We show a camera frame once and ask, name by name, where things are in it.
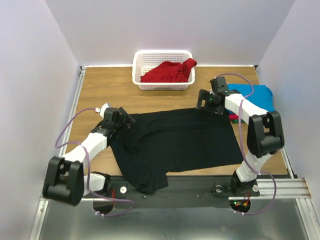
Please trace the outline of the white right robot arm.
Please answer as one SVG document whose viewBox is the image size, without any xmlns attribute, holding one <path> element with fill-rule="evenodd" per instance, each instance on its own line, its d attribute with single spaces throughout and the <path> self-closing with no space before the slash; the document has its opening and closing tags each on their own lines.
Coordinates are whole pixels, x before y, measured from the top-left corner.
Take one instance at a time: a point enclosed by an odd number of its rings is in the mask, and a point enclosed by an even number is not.
<svg viewBox="0 0 320 240">
<path fill-rule="evenodd" d="M 262 173 L 263 165 L 285 144 L 281 115 L 277 111 L 267 111 L 239 91 L 229 89 L 223 75 L 210 80 L 210 84 L 210 91 L 199 91 L 196 109 L 219 115 L 228 110 L 237 114 L 239 122 L 247 124 L 248 152 L 242 155 L 243 161 L 231 177 L 231 192 L 235 195 L 250 190 L 257 192 L 255 180 Z"/>
</svg>

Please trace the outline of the black t shirt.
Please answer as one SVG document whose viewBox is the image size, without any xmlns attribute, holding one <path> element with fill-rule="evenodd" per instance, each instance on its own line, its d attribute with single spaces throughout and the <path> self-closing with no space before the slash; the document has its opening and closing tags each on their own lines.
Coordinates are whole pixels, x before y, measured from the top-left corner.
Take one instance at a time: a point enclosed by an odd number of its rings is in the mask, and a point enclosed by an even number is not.
<svg viewBox="0 0 320 240">
<path fill-rule="evenodd" d="M 195 108 L 132 114 L 135 123 L 110 145 L 139 192 L 166 188 L 168 172 L 237 165 L 242 154 L 227 113 Z"/>
</svg>

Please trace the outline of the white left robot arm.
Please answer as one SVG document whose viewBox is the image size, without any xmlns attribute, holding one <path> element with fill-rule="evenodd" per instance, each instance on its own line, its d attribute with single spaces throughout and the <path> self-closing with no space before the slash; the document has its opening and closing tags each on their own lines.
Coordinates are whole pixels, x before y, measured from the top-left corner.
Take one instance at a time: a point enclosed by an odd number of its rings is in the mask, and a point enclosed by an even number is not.
<svg viewBox="0 0 320 240">
<path fill-rule="evenodd" d="M 44 198 L 76 206 L 88 194 L 115 197 L 111 177 L 106 173 L 92 172 L 91 160 L 107 149 L 135 120 L 122 108 L 108 103 L 92 108 L 101 121 L 82 142 L 73 141 L 75 148 L 48 162 L 42 195 Z"/>
</svg>

